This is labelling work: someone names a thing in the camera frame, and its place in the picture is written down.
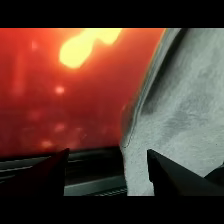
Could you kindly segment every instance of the gray cloth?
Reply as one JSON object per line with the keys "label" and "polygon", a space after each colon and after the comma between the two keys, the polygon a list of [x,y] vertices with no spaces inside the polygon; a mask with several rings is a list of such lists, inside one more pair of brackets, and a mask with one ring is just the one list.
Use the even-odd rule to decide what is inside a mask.
{"label": "gray cloth", "polygon": [[173,47],[181,32],[165,32],[126,112],[121,149],[128,195],[153,195],[148,149],[201,176],[224,160],[224,29],[188,29]]}

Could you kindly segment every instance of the gray fabric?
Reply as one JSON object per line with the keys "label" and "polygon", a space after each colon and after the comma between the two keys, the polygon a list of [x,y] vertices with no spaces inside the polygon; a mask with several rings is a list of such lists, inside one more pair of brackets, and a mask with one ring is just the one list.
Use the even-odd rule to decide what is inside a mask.
{"label": "gray fabric", "polygon": [[[146,80],[163,59],[155,57]],[[143,106],[121,144],[129,195],[153,195],[148,149],[201,176],[224,160],[224,29],[189,29],[164,73],[157,73],[153,92],[151,86],[140,91],[135,108],[142,99]]]}

